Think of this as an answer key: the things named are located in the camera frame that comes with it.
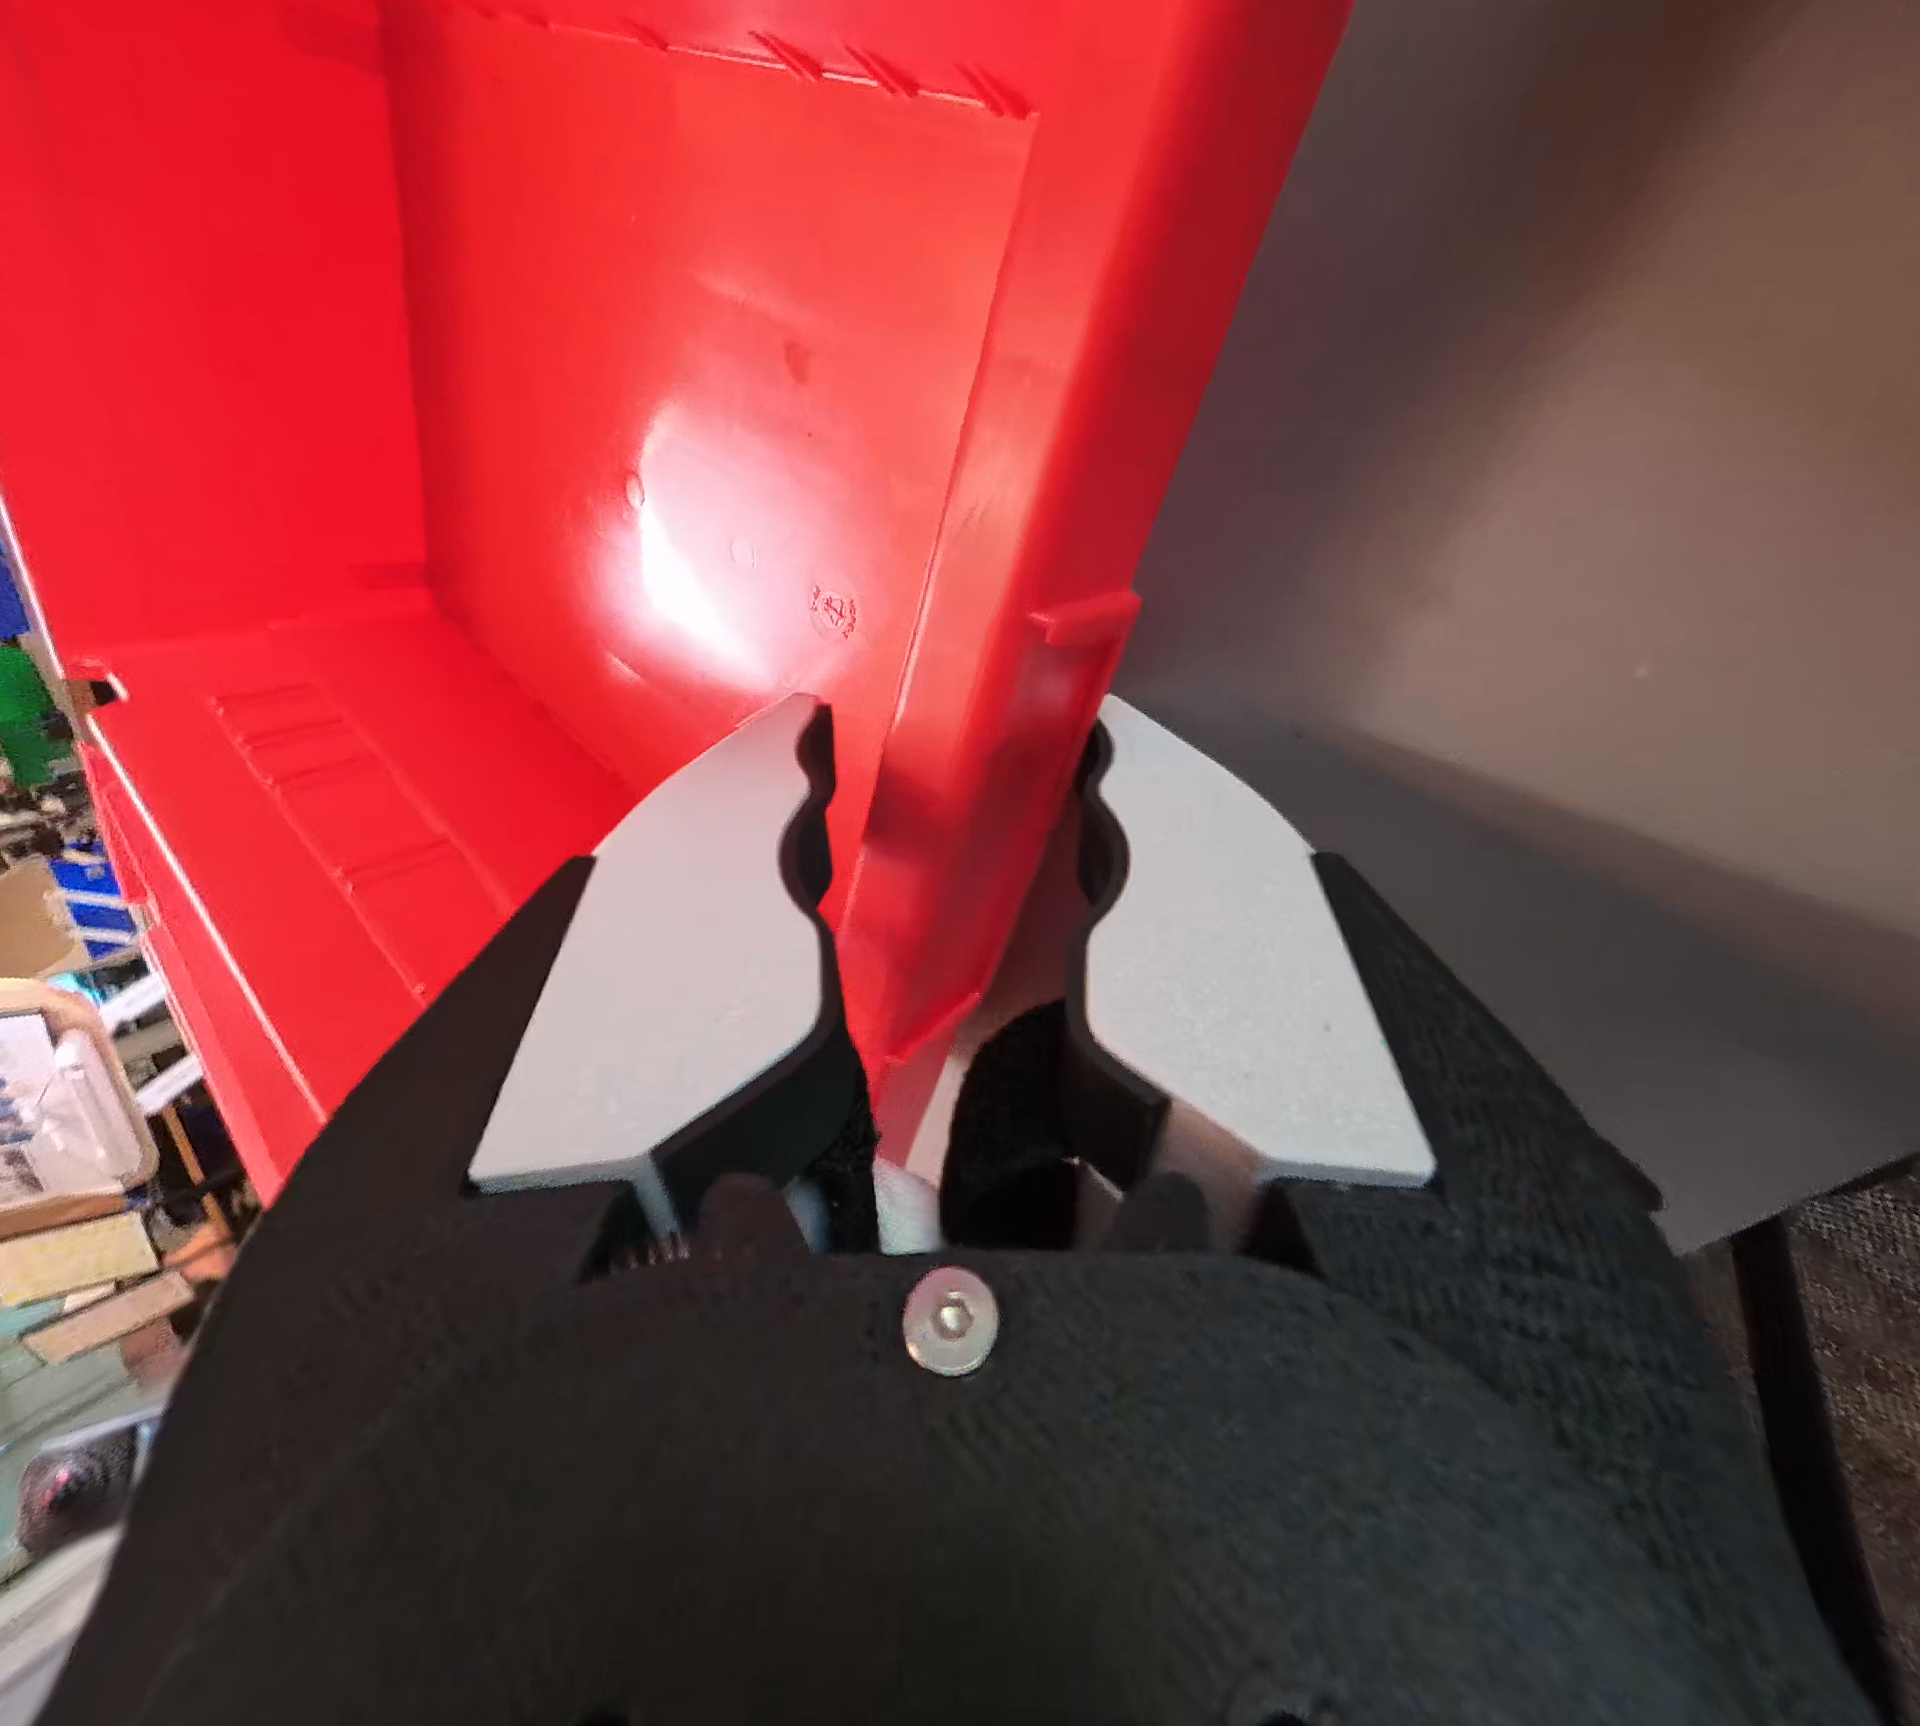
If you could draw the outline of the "blue small bin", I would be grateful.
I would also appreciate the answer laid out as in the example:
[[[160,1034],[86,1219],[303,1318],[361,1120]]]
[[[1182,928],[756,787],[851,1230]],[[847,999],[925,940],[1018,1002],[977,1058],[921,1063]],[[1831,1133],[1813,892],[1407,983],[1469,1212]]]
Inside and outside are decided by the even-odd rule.
[[[104,848],[93,841],[62,850],[49,860],[49,873],[88,961],[138,948],[140,928],[132,903]]]

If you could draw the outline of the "red plastic bin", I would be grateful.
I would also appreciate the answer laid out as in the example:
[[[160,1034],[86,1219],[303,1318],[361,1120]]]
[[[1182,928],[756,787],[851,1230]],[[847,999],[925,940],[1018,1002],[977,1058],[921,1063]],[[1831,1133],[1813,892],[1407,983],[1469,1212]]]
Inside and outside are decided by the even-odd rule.
[[[1350,10],[4,0],[4,526],[262,1197],[796,692],[921,1099]]]

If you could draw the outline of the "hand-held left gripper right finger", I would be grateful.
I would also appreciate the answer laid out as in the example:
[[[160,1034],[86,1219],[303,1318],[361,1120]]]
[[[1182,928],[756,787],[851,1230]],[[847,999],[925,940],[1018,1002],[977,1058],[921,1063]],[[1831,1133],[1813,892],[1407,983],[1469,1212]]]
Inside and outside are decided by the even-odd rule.
[[[1322,857],[1110,694],[1075,779],[1067,1142],[1107,1184],[1423,1187],[1436,1159]]]

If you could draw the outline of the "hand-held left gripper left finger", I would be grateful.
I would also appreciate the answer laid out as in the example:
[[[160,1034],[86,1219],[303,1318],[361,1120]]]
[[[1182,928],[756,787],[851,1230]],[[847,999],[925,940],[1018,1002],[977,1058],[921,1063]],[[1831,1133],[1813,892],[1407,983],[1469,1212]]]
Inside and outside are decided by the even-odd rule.
[[[692,1225],[713,1186],[786,1205],[846,1128],[822,915],[829,705],[796,692],[662,777],[590,856],[468,1161],[480,1194],[625,1186]]]

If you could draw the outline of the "green small bin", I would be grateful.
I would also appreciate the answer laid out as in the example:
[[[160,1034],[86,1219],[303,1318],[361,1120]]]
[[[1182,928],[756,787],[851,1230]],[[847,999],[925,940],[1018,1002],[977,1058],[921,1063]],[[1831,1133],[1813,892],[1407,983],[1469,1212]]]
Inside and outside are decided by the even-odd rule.
[[[16,636],[2,638],[2,753],[23,792],[49,786],[73,753],[73,729]]]

